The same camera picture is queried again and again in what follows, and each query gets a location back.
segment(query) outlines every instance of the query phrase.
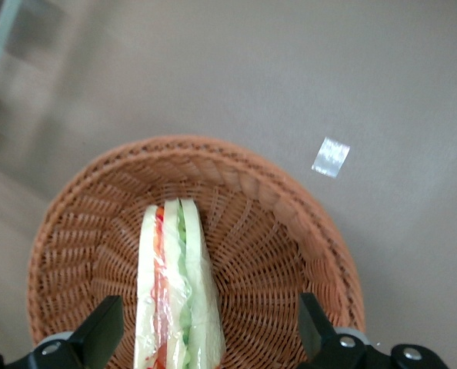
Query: gray floor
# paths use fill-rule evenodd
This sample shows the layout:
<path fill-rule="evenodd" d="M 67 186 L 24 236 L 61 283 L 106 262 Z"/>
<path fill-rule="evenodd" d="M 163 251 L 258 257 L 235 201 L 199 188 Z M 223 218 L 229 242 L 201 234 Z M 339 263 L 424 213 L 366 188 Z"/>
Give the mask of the gray floor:
<path fill-rule="evenodd" d="M 30 348 L 28 252 L 105 150 L 233 141 L 319 199 L 362 279 L 368 336 L 457 367 L 457 1 L 28 0 L 0 65 L 0 351 Z M 339 176 L 311 171 L 325 136 Z"/>

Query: wrapped sandwich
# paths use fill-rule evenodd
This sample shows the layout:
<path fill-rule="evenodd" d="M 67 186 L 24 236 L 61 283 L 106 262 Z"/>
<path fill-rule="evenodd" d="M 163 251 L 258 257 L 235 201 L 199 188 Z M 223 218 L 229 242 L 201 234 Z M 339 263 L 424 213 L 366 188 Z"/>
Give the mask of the wrapped sandwich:
<path fill-rule="evenodd" d="M 134 369 L 214 369 L 224 352 L 194 201 L 148 207 L 139 242 Z"/>

